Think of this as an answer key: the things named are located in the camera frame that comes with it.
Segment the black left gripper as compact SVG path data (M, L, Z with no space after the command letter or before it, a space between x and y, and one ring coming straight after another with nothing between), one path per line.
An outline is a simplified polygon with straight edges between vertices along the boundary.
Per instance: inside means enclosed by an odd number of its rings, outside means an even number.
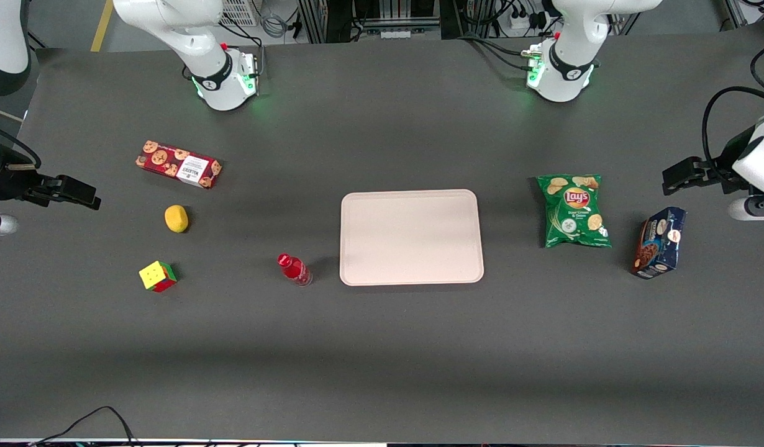
M715 186L720 184L724 194L748 191L749 194L760 192L755 186L736 173L734 163L745 153L750 144L755 127L749 127L729 139L722 153L711 156L707 129L702 131L704 160L699 156L689 156L662 172L663 195L670 196L691 187Z

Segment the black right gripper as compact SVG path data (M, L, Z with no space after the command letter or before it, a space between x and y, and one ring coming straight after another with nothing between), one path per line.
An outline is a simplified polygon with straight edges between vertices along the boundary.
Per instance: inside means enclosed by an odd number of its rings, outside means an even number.
M0 201L9 200L27 201L36 205L68 202L93 211L98 211L101 206L95 187L72 176L59 176L57 179L36 170L9 170L6 165L0 164Z

